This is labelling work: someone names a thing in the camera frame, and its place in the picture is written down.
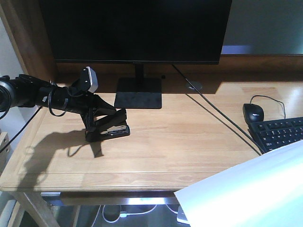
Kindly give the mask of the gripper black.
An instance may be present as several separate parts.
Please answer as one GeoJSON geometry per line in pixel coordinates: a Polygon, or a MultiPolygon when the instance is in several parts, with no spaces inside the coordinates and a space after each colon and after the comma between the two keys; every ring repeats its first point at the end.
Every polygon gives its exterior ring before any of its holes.
{"type": "Polygon", "coordinates": [[[105,102],[99,95],[78,90],[75,83],[66,87],[68,94],[68,103],[66,111],[81,114],[82,121],[85,125],[85,137],[96,130],[94,118],[106,115],[113,115],[116,109],[105,102]]]}

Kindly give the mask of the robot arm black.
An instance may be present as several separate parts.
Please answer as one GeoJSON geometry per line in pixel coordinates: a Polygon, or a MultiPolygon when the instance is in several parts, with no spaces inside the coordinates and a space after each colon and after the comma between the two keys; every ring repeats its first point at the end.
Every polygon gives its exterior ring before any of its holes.
{"type": "Polygon", "coordinates": [[[56,117],[66,112],[79,114],[87,132],[97,129],[94,119],[103,115],[114,115],[116,109],[105,102],[87,76],[81,76],[69,87],[20,74],[15,79],[9,76],[0,78],[0,111],[7,114],[12,107],[47,107],[56,117]]]}

